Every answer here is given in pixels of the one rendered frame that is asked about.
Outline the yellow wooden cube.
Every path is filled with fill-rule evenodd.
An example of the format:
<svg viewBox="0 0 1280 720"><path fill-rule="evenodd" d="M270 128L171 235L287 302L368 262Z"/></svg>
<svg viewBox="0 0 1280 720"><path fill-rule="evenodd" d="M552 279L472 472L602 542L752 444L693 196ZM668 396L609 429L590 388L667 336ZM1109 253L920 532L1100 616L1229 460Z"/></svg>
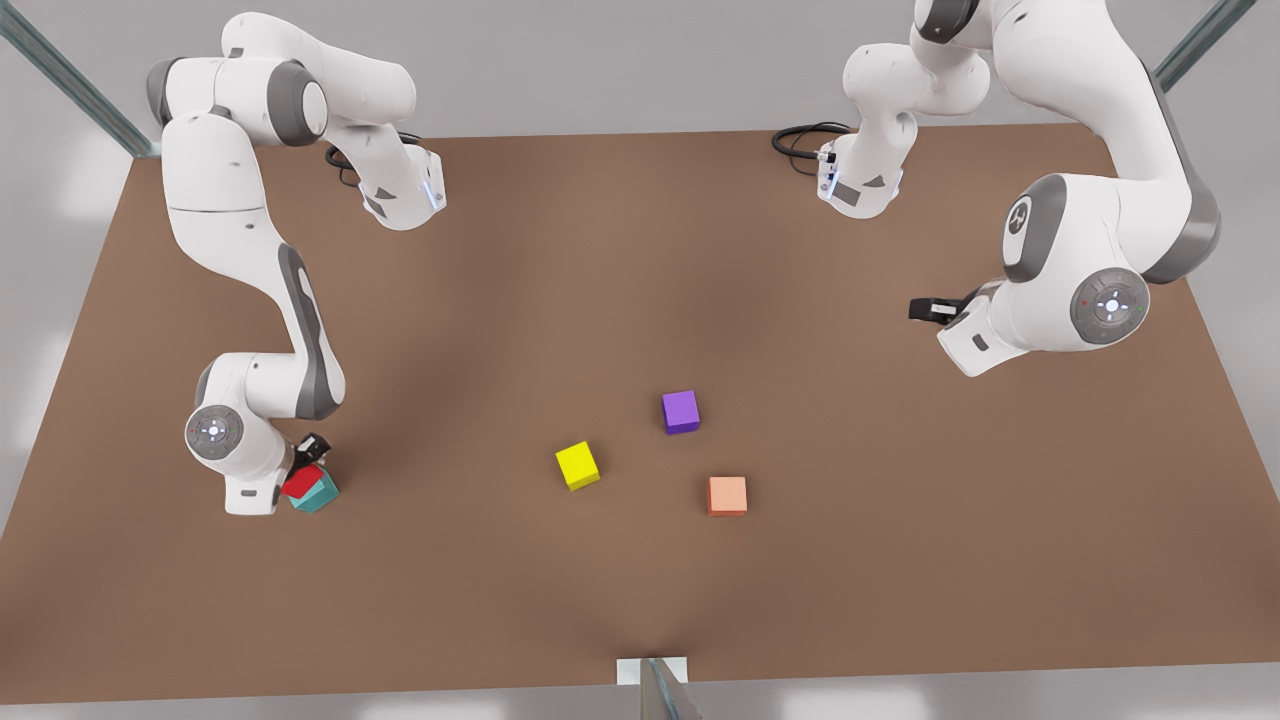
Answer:
<svg viewBox="0 0 1280 720"><path fill-rule="evenodd" d="M556 452L556 461L570 491L581 489L600 479L600 470L586 441Z"/></svg>

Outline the silver frame post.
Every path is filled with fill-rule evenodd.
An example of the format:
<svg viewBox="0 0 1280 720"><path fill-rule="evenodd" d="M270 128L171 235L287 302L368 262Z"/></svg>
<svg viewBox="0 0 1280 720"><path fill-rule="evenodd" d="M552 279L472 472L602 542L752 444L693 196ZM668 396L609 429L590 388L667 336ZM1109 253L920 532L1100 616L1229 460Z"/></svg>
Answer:
<svg viewBox="0 0 1280 720"><path fill-rule="evenodd" d="M106 99L10 0L0 0L0 36L132 158L159 156L159 143Z"/></svg>
<svg viewBox="0 0 1280 720"><path fill-rule="evenodd" d="M639 688L639 720L705 720L687 689L686 657L618 659L616 684Z"/></svg>
<svg viewBox="0 0 1280 720"><path fill-rule="evenodd" d="M1164 92L1169 92L1257 1L1216 0L1210 10L1204 13L1156 67L1155 79L1160 88Z"/></svg>

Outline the teal wooden cube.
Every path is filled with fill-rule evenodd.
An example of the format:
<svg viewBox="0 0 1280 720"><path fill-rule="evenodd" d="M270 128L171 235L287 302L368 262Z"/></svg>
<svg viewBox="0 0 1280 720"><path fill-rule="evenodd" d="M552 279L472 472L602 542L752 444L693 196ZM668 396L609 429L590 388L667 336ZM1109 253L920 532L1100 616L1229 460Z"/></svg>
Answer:
<svg viewBox="0 0 1280 720"><path fill-rule="evenodd" d="M320 471L315 482L300 497L291 497L291 503L302 512L316 512L338 496L335 482L326 471Z"/></svg>

